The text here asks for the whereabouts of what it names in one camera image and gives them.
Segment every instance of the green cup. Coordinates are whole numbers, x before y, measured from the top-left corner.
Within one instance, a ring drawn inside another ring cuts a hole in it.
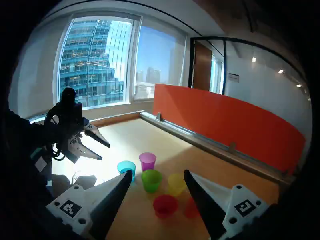
[[[150,169],[144,171],[141,178],[146,192],[156,192],[161,183],[162,175],[157,170]]]

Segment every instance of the blue cup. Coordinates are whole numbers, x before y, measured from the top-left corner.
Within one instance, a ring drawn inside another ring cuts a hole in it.
[[[136,174],[136,165],[131,161],[122,161],[117,165],[119,173],[125,173],[128,170],[132,171],[132,181],[134,181],[134,175]]]

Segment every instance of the orange partition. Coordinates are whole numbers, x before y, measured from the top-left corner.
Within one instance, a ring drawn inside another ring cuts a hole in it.
[[[291,174],[304,136],[275,114],[241,100],[185,87],[156,84],[153,114]]]

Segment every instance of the glass skyscraper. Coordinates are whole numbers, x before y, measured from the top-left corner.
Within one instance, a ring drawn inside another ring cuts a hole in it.
[[[131,22],[75,19],[61,58],[60,96],[71,87],[84,107],[125,101],[131,29]]]

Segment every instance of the wooden door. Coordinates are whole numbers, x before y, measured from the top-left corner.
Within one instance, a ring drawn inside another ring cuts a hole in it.
[[[209,91],[212,52],[197,41],[194,50],[193,88]]]

